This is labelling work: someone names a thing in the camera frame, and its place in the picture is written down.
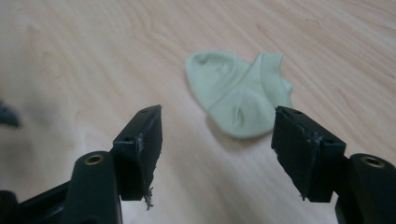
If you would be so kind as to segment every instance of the black object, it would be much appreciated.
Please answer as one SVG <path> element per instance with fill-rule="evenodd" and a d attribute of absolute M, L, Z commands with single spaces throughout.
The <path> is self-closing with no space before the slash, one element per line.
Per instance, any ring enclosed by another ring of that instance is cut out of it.
<path fill-rule="evenodd" d="M 10 108 L 4 106 L 2 102 L 0 102 L 0 124 L 6 124 L 17 128 L 20 126 L 17 114 Z"/>
<path fill-rule="evenodd" d="M 122 223 L 120 195 L 134 201 L 145 197 L 148 209 L 152 206 L 149 186 L 162 141 L 161 106 L 139 111 L 110 152 L 92 152 L 76 161 L 69 182 L 23 203 L 0 190 L 0 224 Z"/>
<path fill-rule="evenodd" d="M 344 156 L 346 144 L 304 113 L 278 106 L 271 147 L 310 202 L 338 194 L 339 223 L 396 223 L 396 170 L 366 154 Z"/>

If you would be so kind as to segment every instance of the sock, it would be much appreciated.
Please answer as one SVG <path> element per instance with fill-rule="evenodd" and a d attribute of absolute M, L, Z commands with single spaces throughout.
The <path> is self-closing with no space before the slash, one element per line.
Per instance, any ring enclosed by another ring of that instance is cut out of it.
<path fill-rule="evenodd" d="M 201 51 L 186 60 L 191 90 L 205 110 L 240 82 L 248 68 L 237 56 L 219 51 Z"/>
<path fill-rule="evenodd" d="M 219 128 L 244 139 L 271 131 L 278 105 L 291 107 L 281 59 L 261 53 L 249 65 L 232 54 L 204 51 L 188 58 L 186 71 L 192 92 Z"/>

